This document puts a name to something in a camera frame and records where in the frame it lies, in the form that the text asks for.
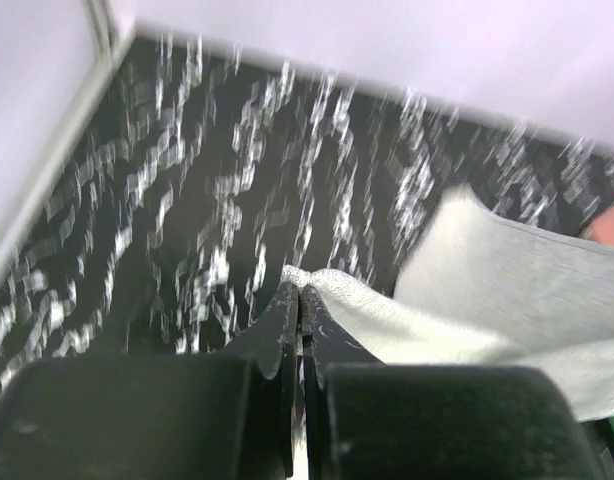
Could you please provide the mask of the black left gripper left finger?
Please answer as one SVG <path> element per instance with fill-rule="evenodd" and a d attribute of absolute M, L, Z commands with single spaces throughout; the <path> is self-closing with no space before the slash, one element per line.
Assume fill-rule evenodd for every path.
<path fill-rule="evenodd" d="M 0 395 L 0 479 L 285 479 L 298 291 L 209 354 L 39 361 Z"/>

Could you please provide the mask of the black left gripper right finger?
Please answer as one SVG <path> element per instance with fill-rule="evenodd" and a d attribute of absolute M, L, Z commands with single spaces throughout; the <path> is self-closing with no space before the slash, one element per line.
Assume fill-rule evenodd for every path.
<path fill-rule="evenodd" d="M 604 468 L 538 370 L 388 366 L 301 294 L 313 479 L 601 479 Z"/>

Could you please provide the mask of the grey cloth napkin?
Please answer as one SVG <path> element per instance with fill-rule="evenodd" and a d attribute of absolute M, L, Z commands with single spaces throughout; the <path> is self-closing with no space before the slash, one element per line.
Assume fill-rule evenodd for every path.
<path fill-rule="evenodd" d="M 582 421 L 614 415 L 614 247 L 503 219 L 446 192 L 391 296 L 335 269 L 285 266 L 388 364 L 531 366 Z"/>

